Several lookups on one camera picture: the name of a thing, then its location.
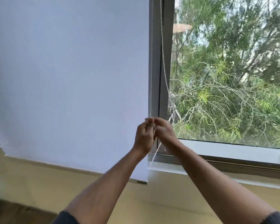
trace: brown floor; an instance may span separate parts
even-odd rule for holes
[[[50,224],[55,213],[0,200],[0,224]]]

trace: window glass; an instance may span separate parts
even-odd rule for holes
[[[175,0],[178,138],[280,148],[280,0]]]

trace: blind fabric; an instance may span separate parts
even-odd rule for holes
[[[148,116],[149,0],[0,0],[0,145],[104,173]],[[132,174],[147,180],[147,159]]]

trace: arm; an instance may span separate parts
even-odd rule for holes
[[[150,118],[138,126],[131,151],[73,199],[65,211],[80,224],[107,223],[133,170],[149,153],[153,140],[153,118]]]
[[[175,136],[172,126],[156,118],[156,136],[179,158],[183,168],[224,224],[258,224],[275,212],[268,203],[221,173]]]

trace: dark sleeve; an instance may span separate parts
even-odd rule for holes
[[[270,214],[261,224],[280,224],[280,212]]]
[[[60,212],[52,224],[79,224],[78,221],[66,211]]]

